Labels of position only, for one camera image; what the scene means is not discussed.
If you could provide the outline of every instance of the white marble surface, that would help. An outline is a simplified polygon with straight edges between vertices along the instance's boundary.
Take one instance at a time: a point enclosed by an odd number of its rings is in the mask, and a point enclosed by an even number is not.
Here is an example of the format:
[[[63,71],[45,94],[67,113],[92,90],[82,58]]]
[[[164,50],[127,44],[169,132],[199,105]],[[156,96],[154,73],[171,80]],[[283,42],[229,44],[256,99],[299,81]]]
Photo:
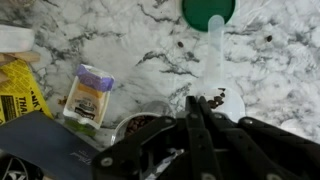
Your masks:
[[[247,115],[320,143],[319,0],[241,0],[239,7],[224,54]],[[88,138],[100,149],[108,127],[144,103],[182,110],[207,60],[207,34],[188,27],[175,0],[37,0],[27,9],[1,6],[0,18],[36,31],[33,49],[42,57],[32,68],[57,120],[57,99],[68,95],[80,63],[115,76],[104,125]]]

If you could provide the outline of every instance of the metal screw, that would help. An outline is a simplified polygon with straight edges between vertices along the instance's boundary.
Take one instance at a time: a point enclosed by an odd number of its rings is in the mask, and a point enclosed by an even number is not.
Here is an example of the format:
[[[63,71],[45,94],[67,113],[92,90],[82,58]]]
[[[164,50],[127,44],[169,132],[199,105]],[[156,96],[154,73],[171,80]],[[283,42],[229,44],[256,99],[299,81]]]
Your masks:
[[[110,157],[103,158],[103,159],[101,160],[101,165],[104,166],[104,167],[111,166],[112,163],[113,163],[113,160],[112,160],[112,158],[110,158]]]
[[[201,180],[216,180],[216,177],[209,173],[202,173]]]
[[[171,124],[172,123],[172,119],[166,119],[165,122],[168,123],[168,124]]]
[[[277,174],[270,173],[267,174],[267,180],[282,180],[282,178]]]
[[[198,118],[198,116],[197,116],[196,114],[194,114],[194,113],[190,114],[190,117],[191,117],[192,119],[197,119],[197,118]]]
[[[221,118],[222,118],[221,114],[214,114],[214,117],[215,117],[215,118],[218,118],[218,119],[221,119]]]
[[[253,121],[251,121],[249,119],[245,119],[244,122],[247,123],[247,124],[252,124],[253,123]]]

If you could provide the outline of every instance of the small bowl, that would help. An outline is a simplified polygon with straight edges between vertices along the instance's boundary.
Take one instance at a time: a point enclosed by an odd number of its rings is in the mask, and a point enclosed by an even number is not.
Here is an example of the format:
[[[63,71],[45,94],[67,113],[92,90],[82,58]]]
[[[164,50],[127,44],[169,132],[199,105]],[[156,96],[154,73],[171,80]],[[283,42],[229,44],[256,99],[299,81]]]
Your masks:
[[[125,132],[127,130],[127,126],[129,124],[129,122],[136,117],[139,116],[153,116],[155,118],[160,117],[161,115],[156,114],[156,113],[150,113],[150,112],[141,112],[141,113],[137,113],[134,114],[132,116],[127,117],[126,119],[124,119],[115,129],[114,133],[112,134],[111,137],[111,146],[116,144],[117,142],[121,141],[122,139],[124,139],[125,137]]]

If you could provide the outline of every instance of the green lid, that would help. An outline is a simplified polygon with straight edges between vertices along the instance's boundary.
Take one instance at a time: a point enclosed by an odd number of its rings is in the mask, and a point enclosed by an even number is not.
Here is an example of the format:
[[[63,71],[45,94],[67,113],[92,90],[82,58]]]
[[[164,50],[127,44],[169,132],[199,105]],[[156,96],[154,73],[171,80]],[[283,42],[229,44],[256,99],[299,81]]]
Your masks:
[[[208,22],[213,15],[220,15],[228,22],[234,12],[236,0],[182,0],[182,14],[188,24],[208,31]]]

